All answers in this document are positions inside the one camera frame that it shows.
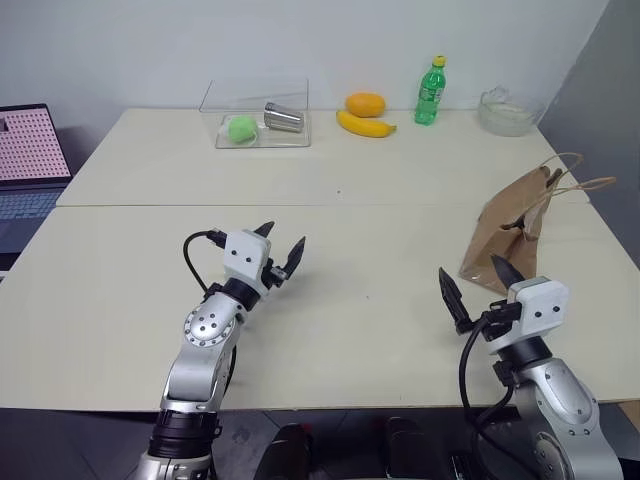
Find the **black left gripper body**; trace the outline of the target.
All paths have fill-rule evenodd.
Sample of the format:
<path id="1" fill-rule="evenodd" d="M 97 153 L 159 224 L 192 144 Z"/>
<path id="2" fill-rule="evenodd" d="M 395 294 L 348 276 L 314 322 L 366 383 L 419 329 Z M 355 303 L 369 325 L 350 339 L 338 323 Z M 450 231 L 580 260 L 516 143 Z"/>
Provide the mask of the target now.
<path id="1" fill-rule="evenodd" d="M 282 287 L 290 279 L 292 270 L 293 263 L 291 259 L 283 266 L 278 266 L 271 257 L 268 257 L 260 275 L 260 284 L 263 286 L 260 298 L 265 300 L 273 287 Z"/>

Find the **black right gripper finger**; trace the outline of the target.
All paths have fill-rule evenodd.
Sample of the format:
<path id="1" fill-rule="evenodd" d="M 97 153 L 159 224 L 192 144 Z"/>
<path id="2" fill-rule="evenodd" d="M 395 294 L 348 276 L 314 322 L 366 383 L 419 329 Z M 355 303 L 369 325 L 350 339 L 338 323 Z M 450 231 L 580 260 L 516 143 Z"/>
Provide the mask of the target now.
<path id="1" fill-rule="evenodd" d="M 524 276 L 504 257 L 497 254 L 490 255 L 497 278 L 506 290 L 524 280 Z"/>
<path id="2" fill-rule="evenodd" d="M 462 302 L 462 294 L 456 282 L 442 267 L 438 269 L 438 280 L 443 301 L 453 318 L 456 332 L 469 333 L 474 328 L 474 322 Z"/>

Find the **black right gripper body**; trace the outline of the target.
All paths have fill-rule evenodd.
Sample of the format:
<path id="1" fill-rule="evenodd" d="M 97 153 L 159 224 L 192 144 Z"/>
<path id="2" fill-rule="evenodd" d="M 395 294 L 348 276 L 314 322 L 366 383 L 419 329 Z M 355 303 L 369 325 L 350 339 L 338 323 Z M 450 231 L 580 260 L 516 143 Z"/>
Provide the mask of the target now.
<path id="1" fill-rule="evenodd" d="M 506 335 L 511 331 L 513 323 L 520 319 L 521 312 L 520 302 L 508 303 L 507 300 L 501 300 L 491 303 L 489 309 L 478 319 L 484 339 L 490 342 Z"/>

